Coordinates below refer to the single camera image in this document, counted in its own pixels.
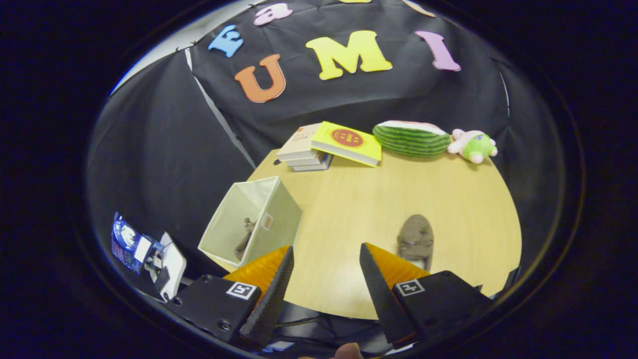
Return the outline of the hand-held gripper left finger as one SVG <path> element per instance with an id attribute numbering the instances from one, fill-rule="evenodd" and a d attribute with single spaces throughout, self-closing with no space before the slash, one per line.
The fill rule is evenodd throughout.
<path id="1" fill-rule="evenodd" d="M 203 275 L 167 309 L 201 332 L 236 346 L 266 346 L 294 268 L 294 248 L 280 247 L 225 277 Z"/>

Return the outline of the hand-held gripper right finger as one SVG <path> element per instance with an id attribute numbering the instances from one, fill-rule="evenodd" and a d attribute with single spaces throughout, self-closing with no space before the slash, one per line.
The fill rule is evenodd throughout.
<path id="1" fill-rule="evenodd" d="M 381 329 L 395 349 L 446 343 L 493 304 L 453 272 L 431 274 L 371 243 L 361 245 L 358 260 Z"/>

